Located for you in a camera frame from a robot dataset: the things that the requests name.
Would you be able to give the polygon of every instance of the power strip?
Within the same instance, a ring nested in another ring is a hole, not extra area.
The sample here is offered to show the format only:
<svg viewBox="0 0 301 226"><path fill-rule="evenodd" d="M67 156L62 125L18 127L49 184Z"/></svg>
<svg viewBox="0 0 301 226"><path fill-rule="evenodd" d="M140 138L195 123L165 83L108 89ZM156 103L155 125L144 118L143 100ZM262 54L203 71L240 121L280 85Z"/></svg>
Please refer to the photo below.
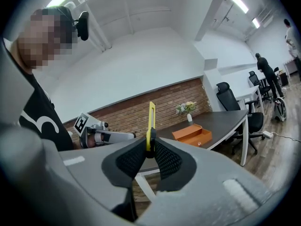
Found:
<svg viewBox="0 0 301 226"><path fill-rule="evenodd" d="M266 131L266 130L263 132L263 135L264 135L265 137L267 137L267 138L273 138L273 136L274 136L272 133L270 133L270 132L268 132L268 131Z"/></svg>

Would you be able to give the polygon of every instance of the white flowers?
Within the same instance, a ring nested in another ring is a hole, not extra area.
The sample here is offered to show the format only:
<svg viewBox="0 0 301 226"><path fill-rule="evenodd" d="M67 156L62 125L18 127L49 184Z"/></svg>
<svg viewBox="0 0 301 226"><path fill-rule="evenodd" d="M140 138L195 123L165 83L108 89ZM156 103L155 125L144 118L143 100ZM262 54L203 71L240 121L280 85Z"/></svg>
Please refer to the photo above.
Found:
<svg viewBox="0 0 301 226"><path fill-rule="evenodd" d="M182 114L184 112L190 113L191 111L193 111L195 109L195 103L196 102L188 101L186 103L177 105L175 108L175 113L176 114Z"/></svg>

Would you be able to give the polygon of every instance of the chair headrest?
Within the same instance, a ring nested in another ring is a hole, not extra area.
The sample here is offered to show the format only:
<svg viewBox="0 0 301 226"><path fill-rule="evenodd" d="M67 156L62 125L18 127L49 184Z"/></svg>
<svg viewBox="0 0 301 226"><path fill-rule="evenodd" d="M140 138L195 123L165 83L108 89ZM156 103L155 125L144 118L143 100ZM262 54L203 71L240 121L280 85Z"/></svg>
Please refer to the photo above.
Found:
<svg viewBox="0 0 301 226"><path fill-rule="evenodd" d="M230 85L227 82L218 83L216 86L218 88L218 91L221 93L230 89Z"/></svg>

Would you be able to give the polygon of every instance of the dark desk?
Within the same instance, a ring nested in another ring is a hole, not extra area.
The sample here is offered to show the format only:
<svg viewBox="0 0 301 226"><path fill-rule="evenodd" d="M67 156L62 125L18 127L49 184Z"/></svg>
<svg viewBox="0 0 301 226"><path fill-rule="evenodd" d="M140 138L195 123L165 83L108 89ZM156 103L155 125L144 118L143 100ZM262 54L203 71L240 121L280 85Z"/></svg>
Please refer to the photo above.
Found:
<svg viewBox="0 0 301 226"><path fill-rule="evenodd" d="M181 130L192 124L198 124L204 129L212 132L212 140L203 144L201 148L211 150L219 143L231 135L231 133L246 119L248 111L225 111L225 112L206 112L193 117L192 122L183 121L179 124L157 131L157 137L174 140L173 131ZM241 165L246 162L246 152L248 147L248 130L244 131L244 145ZM158 165L155 159L145 159L140 171L144 175L158 172Z"/></svg>

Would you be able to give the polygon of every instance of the black t-shirt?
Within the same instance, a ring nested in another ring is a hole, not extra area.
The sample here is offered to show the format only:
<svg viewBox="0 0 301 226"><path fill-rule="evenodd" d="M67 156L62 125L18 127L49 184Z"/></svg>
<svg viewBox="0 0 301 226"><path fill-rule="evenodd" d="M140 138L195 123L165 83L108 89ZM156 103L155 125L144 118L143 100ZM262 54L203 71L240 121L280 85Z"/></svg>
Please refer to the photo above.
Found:
<svg viewBox="0 0 301 226"><path fill-rule="evenodd" d="M53 141L58 151L72 150L71 137L56 114L44 90L33 74L27 74L22 68L17 67L34 87L34 93L21 113L20 125L35 131L42 139Z"/></svg>
<svg viewBox="0 0 301 226"><path fill-rule="evenodd" d="M263 57L258 58L257 69L262 70L265 75L274 73L273 69L269 66L268 61Z"/></svg>

